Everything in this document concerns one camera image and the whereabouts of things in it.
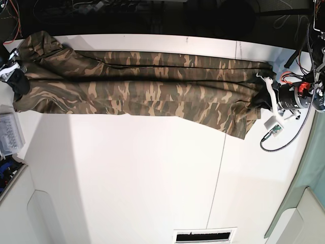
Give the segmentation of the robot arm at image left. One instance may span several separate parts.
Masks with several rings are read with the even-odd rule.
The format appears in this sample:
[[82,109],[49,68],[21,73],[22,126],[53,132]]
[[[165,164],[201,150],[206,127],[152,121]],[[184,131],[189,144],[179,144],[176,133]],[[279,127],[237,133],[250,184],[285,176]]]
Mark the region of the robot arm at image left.
[[1,1],[1,82],[7,84],[18,96],[25,95],[30,90],[27,68],[20,60],[18,49],[9,51],[7,48],[20,34],[18,1]]

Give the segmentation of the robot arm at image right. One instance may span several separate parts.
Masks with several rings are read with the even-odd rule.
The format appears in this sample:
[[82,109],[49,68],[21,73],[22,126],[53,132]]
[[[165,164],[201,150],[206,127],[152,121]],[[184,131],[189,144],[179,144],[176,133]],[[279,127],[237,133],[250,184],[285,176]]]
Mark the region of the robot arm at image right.
[[253,98],[252,105],[268,109],[277,117],[286,110],[295,112],[310,107],[324,112],[324,1],[313,3],[314,13],[306,37],[284,65],[289,69],[296,61],[302,73],[286,70],[279,81],[268,75],[256,75],[262,89]]

